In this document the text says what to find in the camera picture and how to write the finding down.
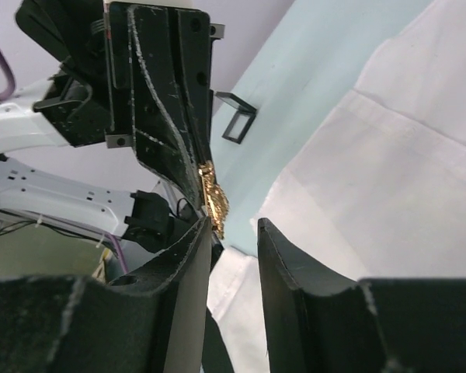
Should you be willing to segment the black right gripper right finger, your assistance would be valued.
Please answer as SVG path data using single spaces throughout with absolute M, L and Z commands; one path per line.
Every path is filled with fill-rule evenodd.
M 273 372 L 466 372 L 466 279 L 353 281 L 258 222 Z

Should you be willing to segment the white button-up shirt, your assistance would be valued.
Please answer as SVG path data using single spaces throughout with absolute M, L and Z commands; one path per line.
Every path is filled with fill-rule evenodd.
M 296 1 L 235 94 L 258 114 L 240 145 L 214 116 L 207 299 L 234 371 L 270 369 L 260 218 L 353 280 L 466 277 L 466 1 Z

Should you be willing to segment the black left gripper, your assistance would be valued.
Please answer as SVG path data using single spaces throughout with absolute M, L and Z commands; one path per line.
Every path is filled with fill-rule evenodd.
M 198 208 L 196 156 L 211 160 L 211 68 L 225 26 L 190 1 L 105 1 L 103 21 L 114 145 Z

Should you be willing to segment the gold maple leaf brooch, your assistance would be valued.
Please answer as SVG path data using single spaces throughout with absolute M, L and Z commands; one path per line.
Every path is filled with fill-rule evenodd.
M 203 197 L 207 214 L 211 218 L 213 231 L 220 240 L 224 239 L 224 225 L 229 212 L 229 203 L 225 192 L 216 181 L 214 164 L 207 160 L 199 165 Z

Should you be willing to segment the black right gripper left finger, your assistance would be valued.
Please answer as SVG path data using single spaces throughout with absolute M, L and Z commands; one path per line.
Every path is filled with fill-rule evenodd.
M 88 276 L 0 278 L 0 372 L 198 372 L 211 222 L 104 284 Z

